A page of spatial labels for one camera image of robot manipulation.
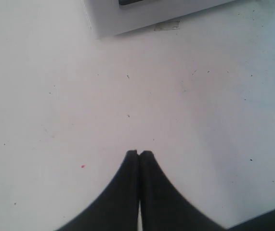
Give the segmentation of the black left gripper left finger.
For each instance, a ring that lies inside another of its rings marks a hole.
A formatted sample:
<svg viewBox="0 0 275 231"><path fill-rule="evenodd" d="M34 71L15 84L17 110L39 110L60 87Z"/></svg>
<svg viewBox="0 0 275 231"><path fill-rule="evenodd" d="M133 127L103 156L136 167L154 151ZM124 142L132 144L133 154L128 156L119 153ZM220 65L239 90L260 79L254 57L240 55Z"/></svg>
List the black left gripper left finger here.
<svg viewBox="0 0 275 231"><path fill-rule="evenodd" d="M60 231L136 231L139 214L139 155L126 152L101 194Z"/></svg>

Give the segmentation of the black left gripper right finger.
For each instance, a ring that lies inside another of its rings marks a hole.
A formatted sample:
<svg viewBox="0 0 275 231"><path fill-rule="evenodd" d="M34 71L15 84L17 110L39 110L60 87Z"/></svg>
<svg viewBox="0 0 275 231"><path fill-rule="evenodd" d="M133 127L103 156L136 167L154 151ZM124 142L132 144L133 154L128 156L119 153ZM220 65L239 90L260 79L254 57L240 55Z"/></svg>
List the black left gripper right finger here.
<svg viewBox="0 0 275 231"><path fill-rule="evenodd" d="M177 191L151 151L139 155L139 197L144 231L226 230Z"/></svg>

